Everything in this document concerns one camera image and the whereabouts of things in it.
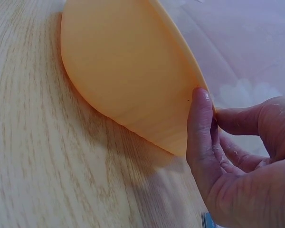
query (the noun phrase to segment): finger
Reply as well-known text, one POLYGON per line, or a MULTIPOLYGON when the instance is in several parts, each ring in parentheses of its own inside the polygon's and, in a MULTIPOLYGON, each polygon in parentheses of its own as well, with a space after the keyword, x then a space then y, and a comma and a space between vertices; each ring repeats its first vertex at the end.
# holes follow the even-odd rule
POLYGON ((223 170, 212 150, 210 134, 213 111, 212 101, 207 91, 195 89, 188 116, 187 162, 191 168, 199 191, 207 198, 213 184, 223 174, 223 170))
POLYGON ((219 134, 219 140, 227 158, 232 164, 239 167, 244 172, 251 172, 255 170, 259 164, 263 164, 262 162, 268 160, 268 157, 253 155, 242 150, 223 133, 219 134))
POLYGON ((238 176, 243 175, 244 172, 241 169, 229 162, 225 153, 223 152, 222 147, 219 144, 219 128, 215 118, 212 119, 210 135, 212 140, 212 151, 224 172, 233 173, 238 176))
POLYGON ((230 108, 217 111, 217 122, 226 132, 233 135, 259 135, 258 119, 262 105, 250 108, 230 108))

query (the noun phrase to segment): wood grain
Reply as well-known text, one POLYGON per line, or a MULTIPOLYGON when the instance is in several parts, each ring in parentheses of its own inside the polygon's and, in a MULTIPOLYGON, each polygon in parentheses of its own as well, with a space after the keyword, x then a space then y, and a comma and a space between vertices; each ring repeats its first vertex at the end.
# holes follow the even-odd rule
POLYGON ((91 108, 64 71, 64 0, 0 0, 0 228, 201 227, 184 158, 91 108))

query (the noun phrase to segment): human hand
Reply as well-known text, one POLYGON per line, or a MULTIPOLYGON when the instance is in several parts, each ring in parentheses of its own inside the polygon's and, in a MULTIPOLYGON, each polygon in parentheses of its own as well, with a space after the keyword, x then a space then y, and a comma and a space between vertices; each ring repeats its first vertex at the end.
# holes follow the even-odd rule
POLYGON ((187 126, 187 162, 213 220, 228 228, 285 228, 285 98, 219 110, 215 119, 209 94, 195 89, 187 126), (259 135, 269 157, 239 148, 218 125, 259 135))

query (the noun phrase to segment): fingernail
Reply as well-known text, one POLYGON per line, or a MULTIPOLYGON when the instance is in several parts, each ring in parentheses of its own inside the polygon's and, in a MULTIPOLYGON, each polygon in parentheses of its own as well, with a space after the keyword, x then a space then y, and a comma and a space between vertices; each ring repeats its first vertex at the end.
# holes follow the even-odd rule
POLYGON ((205 95, 205 99, 206 99, 207 101, 209 101, 209 100, 210 100, 209 94, 208 94, 208 93, 204 93, 204 95, 205 95))

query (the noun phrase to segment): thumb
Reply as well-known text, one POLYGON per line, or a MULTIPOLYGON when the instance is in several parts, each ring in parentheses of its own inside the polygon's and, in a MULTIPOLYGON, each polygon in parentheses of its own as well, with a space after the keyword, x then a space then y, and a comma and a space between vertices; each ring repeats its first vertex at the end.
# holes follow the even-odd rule
POLYGON ((212 101, 204 89, 195 89, 188 116, 187 162, 199 191, 206 200, 212 186, 223 170, 212 150, 212 101))

